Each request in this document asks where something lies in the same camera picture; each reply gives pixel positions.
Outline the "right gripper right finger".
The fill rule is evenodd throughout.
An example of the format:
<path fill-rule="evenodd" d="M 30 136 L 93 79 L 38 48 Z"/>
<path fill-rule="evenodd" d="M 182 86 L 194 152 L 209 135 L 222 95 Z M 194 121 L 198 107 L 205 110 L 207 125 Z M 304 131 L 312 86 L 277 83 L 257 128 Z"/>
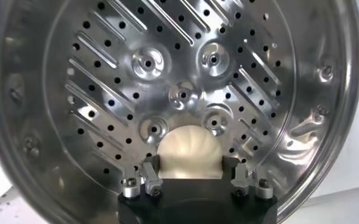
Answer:
<path fill-rule="evenodd" d="M 245 163 L 238 158 L 222 157 L 221 198 L 244 199 L 253 196 L 260 200 L 271 200 L 273 188 L 261 169 L 251 174 Z"/>

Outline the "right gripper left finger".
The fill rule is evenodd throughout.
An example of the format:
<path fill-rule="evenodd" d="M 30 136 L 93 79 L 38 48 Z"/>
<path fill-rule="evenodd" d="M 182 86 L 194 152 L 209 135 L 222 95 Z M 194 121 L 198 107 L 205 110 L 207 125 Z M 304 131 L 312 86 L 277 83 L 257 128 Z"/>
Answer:
<path fill-rule="evenodd" d="M 147 157 L 138 170 L 127 167 L 124 178 L 121 180 L 122 194 L 125 198 L 136 198 L 141 190 L 150 197 L 160 195 L 163 180 L 158 177 L 160 170 L 160 157 L 158 155 Z"/>

